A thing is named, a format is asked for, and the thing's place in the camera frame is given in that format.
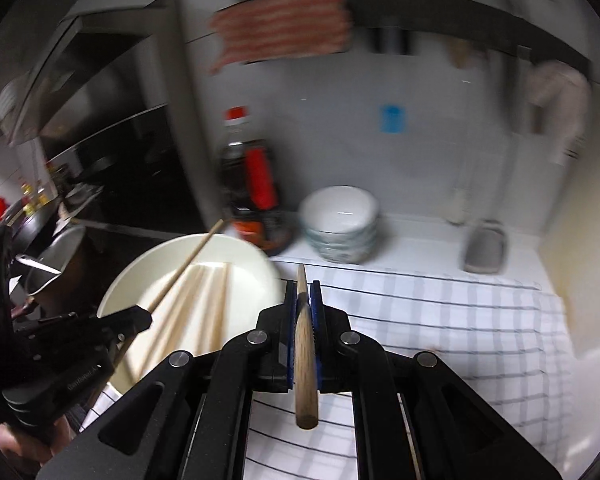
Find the person's left hand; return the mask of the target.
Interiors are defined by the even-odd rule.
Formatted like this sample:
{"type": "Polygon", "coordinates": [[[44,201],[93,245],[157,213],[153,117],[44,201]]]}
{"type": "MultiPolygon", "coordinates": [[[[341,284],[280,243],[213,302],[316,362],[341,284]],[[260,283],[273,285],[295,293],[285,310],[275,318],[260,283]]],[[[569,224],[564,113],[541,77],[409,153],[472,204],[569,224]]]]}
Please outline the person's left hand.
{"type": "Polygon", "coordinates": [[[69,445],[75,436],[65,416],[54,422],[49,444],[17,428],[1,424],[0,450],[9,465],[20,474],[34,474],[69,445]]]}

